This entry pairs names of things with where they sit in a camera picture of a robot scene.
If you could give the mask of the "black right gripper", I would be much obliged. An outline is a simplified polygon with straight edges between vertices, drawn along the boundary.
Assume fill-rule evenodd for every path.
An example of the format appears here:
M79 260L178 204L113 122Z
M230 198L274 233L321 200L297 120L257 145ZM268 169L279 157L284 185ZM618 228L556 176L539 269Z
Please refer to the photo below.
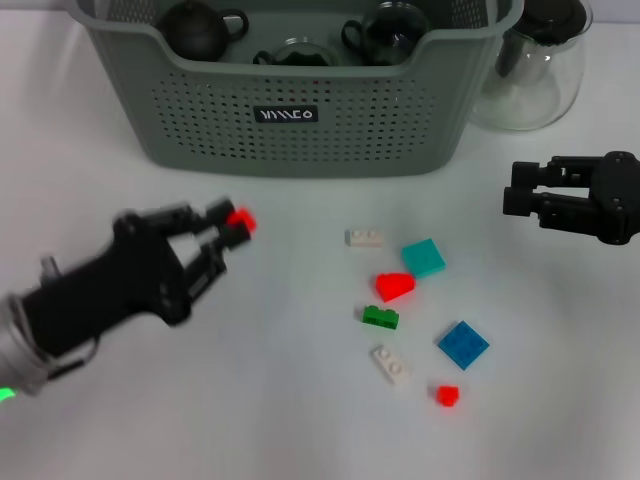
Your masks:
M590 187L596 206L585 198L529 190L538 187ZM605 244L626 245L639 233L639 160L630 152L613 151L603 158L553 156L545 166L515 162L511 187L504 189L503 214L536 214L543 229L597 231Z

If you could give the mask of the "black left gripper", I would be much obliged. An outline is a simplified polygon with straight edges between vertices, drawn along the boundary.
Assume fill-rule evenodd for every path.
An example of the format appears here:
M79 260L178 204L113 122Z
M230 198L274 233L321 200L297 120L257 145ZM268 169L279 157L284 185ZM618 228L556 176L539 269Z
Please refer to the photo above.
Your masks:
M139 314L170 326L185 321L192 304L227 271L224 252L251 240L244 223L227 225L234 212L222 199L203 211L183 204L117 219L113 241L101 254L22 297L36 345L58 358ZM212 228L218 236L184 271L167 238Z

